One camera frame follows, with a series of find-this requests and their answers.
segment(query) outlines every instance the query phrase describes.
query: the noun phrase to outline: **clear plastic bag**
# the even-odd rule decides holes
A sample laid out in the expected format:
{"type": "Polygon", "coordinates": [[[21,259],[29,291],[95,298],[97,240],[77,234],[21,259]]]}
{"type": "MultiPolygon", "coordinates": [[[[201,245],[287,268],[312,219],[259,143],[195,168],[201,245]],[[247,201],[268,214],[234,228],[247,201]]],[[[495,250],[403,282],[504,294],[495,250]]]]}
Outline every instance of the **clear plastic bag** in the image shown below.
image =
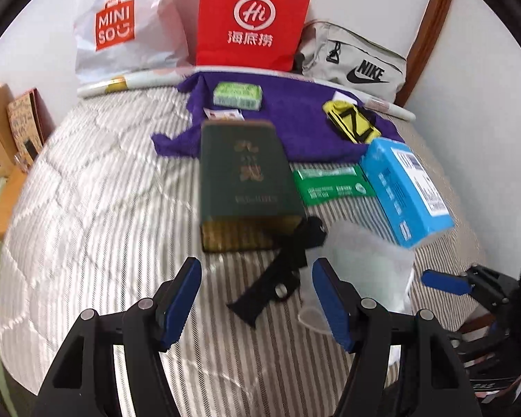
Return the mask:
{"type": "MultiPolygon", "coordinates": [[[[321,334],[330,327],[313,286],[313,263],[328,259],[342,281],[352,283],[361,298],[370,297],[388,311],[412,314],[409,290],[414,278],[413,251],[383,240],[348,221],[337,221],[323,246],[306,250],[307,267],[300,270],[301,309],[298,320],[321,334]]],[[[399,347],[390,350],[389,364],[399,360],[399,347]]]]}
{"type": "Polygon", "coordinates": [[[81,83],[187,65],[187,40],[173,0],[76,0],[74,34],[81,83]]]}

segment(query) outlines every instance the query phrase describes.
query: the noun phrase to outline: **quilted mattress cover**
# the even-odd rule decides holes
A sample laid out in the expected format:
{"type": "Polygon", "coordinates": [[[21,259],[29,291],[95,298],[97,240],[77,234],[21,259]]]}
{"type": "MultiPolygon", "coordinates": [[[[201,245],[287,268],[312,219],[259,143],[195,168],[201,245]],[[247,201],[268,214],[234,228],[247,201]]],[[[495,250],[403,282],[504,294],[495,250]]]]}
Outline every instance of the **quilted mattress cover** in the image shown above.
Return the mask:
{"type": "MultiPolygon", "coordinates": [[[[162,355],[183,416],[331,415],[352,356],[297,321],[299,294],[271,303],[252,330],[226,308],[270,264],[274,252],[206,255],[199,235],[199,162],[157,156],[151,133],[190,125],[175,88],[125,91],[81,101],[37,159],[14,209],[0,265],[0,356],[37,394],[71,325],[86,308],[127,309],[173,278],[187,256],[203,283],[180,341],[162,355]]],[[[440,165],[412,125],[394,119],[427,169],[456,228],[415,255],[413,309],[431,309],[448,329],[473,311],[468,297],[425,288],[428,268],[459,273],[483,262],[478,241],[440,165]]],[[[310,207],[326,225],[346,219],[385,239],[376,198],[310,207]]],[[[134,415],[123,350],[115,351],[122,411],[134,415]]],[[[388,383],[397,378],[390,367],[388,383]]]]}

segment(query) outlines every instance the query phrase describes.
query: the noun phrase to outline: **blue package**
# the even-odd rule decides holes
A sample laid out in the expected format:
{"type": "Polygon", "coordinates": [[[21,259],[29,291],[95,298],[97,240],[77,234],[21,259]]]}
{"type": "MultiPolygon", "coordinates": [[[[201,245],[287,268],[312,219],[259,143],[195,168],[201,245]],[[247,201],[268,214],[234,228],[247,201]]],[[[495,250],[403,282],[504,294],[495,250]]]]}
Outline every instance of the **blue package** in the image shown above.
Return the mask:
{"type": "Polygon", "coordinates": [[[454,227],[444,200],[406,144],[376,138],[361,159],[361,168],[401,246],[416,247],[454,227]]]}

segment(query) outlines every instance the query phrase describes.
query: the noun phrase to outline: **yellow and black rolled strap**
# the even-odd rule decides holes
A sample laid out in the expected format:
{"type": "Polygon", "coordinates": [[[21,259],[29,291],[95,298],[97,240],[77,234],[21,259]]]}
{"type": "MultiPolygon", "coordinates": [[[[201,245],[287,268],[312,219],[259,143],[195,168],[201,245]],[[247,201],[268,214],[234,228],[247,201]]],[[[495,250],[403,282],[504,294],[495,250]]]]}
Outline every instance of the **yellow and black rolled strap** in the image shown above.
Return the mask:
{"type": "Polygon", "coordinates": [[[330,100],[322,109],[334,125],[353,143],[370,144],[382,135],[375,127],[376,115],[342,100],[330,100]]]}

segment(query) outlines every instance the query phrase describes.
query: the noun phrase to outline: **white wall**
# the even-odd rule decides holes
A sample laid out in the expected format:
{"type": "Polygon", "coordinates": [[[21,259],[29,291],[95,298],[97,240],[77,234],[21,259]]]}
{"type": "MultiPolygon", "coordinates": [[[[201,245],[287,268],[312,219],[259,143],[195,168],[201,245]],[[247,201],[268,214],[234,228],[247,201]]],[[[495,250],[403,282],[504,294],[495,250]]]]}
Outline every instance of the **white wall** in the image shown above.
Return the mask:
{"type": "MultiPolygon", "coordinates": [[[[329,18],[407,55],[428,0],[312,0],[309,18],[329,18]]],[[[75,0],[32,0],[0,38],[0,82],[13,96],[36,87],[58,125],[76,102],[75,0]]],[[[194,58],[198,0],[176,0],[194,58]]]]}
{"type": "Polygon", "coordinates": [[[406,108],[460,195],[489,267],[521,270],[521,49],[482,0],[453,0],[406,108]]]}

